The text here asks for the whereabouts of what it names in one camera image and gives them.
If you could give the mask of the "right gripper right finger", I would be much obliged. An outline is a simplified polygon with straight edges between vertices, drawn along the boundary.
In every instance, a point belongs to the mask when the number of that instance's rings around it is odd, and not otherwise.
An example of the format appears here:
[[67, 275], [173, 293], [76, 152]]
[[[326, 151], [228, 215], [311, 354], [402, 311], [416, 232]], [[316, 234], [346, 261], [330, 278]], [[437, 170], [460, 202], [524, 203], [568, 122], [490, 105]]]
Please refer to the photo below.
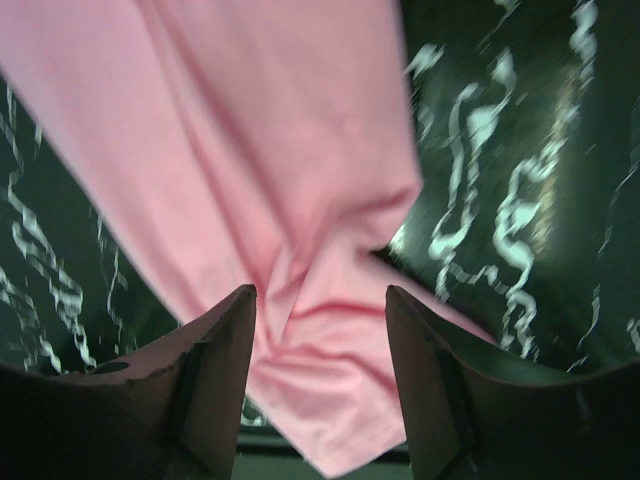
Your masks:
[[448, 322], [398, 286], [389, 345], [417, 479], [635, 479], [639, 365], [575, 375]]

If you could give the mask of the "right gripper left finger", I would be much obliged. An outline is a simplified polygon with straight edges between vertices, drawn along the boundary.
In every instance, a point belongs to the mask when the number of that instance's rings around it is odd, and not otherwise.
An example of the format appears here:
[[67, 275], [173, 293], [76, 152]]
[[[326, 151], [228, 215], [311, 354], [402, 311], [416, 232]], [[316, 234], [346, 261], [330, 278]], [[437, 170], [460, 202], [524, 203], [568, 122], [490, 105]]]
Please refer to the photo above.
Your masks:
[[5, 479], [227, 479], [256, 322], [243, 285], [87, 374], [1, 369]]

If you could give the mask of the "pink t-shirt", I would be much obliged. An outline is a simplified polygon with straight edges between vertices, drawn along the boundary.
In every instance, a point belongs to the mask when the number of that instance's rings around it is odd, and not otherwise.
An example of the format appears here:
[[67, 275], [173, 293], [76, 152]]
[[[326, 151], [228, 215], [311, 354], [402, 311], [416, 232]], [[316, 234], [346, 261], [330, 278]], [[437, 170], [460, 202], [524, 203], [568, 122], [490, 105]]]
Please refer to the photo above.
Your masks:
[[257, 290], [247, 390], [323, 476], [404, 442], [375, 257], [422, 180], [393, 1], [5, 1], [1, 72], [189, 322]]

